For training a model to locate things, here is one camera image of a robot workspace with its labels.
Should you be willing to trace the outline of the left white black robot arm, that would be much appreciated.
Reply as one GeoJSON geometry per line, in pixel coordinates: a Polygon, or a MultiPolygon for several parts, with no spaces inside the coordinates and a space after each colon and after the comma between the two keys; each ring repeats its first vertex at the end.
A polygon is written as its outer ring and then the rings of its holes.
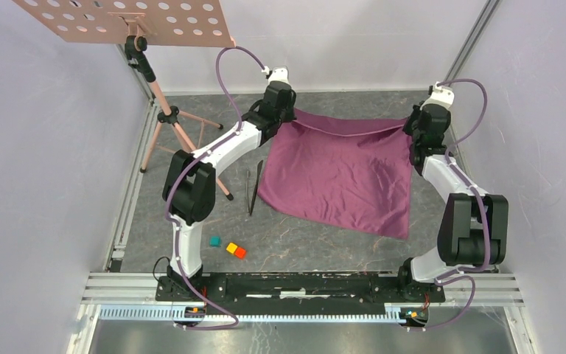
{"type": "Polygon", "coordinates": [[[189,280],[203,267],[203,221],[214,209],[219,174],[295,120],[295,102],[296,93],[287,80],[272,80],[262,99],[230,131],[192,153],[179,150],[173,156],[163,199],[173,230],[170,267],[179,279],[189,280]]]}

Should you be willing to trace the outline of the purple cloth napkin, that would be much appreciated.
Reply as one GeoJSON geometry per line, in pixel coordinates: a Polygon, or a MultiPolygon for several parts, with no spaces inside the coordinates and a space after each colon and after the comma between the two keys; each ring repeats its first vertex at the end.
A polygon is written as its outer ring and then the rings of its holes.
{"type": "Polygon", "coordinates": [[[286,215],[406,240],[412,166],[404,124],[297,110],[271,141],[258,195],[286,215]]]}

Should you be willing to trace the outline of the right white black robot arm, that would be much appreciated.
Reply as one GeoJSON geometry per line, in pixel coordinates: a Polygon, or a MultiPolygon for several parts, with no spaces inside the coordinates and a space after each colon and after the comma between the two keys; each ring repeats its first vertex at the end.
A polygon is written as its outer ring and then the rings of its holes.
{"type": "Polygon", "coordinates": [[[444,144],[451,113],[436,103],[413,107],[403,131],[412,139],[410,162],[445,202],[436,247],[399,268],[401,291],[437,286],[466,272],[482,272],[506,258],[509,202],[489,194],[458,166],[444,144]]]}

